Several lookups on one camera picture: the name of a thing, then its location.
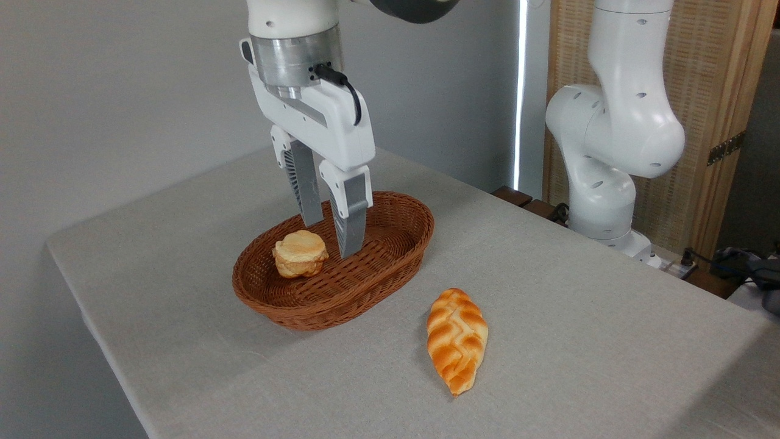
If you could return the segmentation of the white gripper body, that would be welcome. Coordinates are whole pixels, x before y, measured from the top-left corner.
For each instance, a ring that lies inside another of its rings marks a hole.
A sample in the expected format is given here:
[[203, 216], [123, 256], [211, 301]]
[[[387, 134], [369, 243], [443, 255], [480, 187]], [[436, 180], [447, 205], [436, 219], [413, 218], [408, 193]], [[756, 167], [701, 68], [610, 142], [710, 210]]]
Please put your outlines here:
[[270, 122], [342, 171], [355, 170], [374, 158], [371, 120], [362, 95], [358, 95], [359, 125], [354, 125], [356, 113], [351, 92], [326, 80], [303, 87], [299, 98], [281, 98], [262, 83], [258, 58], [250, 55], [250, 39], [245, 38], [240, 44], [250, 65], [248, 72], [259, 108]]

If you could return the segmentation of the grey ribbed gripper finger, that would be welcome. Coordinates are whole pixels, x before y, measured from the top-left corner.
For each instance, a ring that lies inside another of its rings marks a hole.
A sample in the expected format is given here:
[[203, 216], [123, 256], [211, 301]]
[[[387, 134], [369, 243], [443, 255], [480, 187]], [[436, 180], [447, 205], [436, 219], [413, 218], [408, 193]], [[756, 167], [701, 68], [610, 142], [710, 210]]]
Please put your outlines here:
[[304, 225], [311, 227], [320, 223], [324, 217], [312, 150], [277, 125], [271, 128], [271, 139], [278, 165], [289, 179]]
[[321, 177], [328, 184], [330, 205], [342, 259], [363, 247], [367, 210], [373, 206], [371, 176], [368, 166], [342, 171], [328, 160], [319, 165]]

